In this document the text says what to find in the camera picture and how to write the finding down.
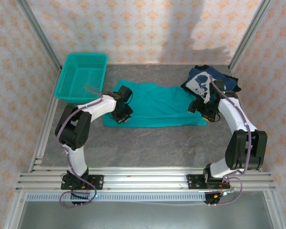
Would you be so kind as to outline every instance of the wallpaper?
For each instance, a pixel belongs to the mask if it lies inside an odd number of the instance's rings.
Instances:
[[[60,63],[229,64],[262,0],[29,0]]]
[[[233,72],[250,120],[268,134],[263,166],[274,173],[286,215],[286,0],[275,0]]]
[[[0,0],[0,229],[36,146],[57,74],[15,0]]]

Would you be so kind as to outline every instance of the teal towel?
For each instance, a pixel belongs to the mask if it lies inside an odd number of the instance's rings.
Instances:
[[[165,127],[178,125],[206,125],[199,112],[190,113],[188,106],[196,97],[181,87],[161,87],[154,83],[132,83],[120,80],[112,90],[117,92],[124,85],[133,92],[129,103],[133,113],[126,123],[117,124],[103,116],[104,126],[109,127]]]

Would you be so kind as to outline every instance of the orange patterned wallpaper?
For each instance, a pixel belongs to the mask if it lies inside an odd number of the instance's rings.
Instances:
[[[61,64],[229,64],[262,0],[29,0]]]
[[[268,133],[265,168],[275,175],[286,215],[286,0],[275,0],[236,67],[244,109]]]
[[[0,0],[0,229],[38,140],[57,70],[16,0]]]

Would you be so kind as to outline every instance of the teal basket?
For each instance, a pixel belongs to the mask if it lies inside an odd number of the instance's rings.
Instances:
[[[108,56],[103,53],[72,53],[66,58],[54,95],[70,104],[86,104],[98,98],[84,89],[102,91]]]

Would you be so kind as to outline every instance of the gray marble surface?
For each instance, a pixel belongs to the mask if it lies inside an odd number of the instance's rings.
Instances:
[[[181,85],[192,65],[108,65],[103,91],[109,92],[120,79],[135,83],[153,82],[160,86]],[[214,66],[229,74],[227,66]],[[66,166],[66,157],[56,147],[54,130],[66,106],[60,100],[52,123],[42,166]],[[207,126],[165,128],[104,127],[102,118],[91,123],[85,144],[85,159],[92,167],[204,167],[225,155],[231,138],[222,117]]]

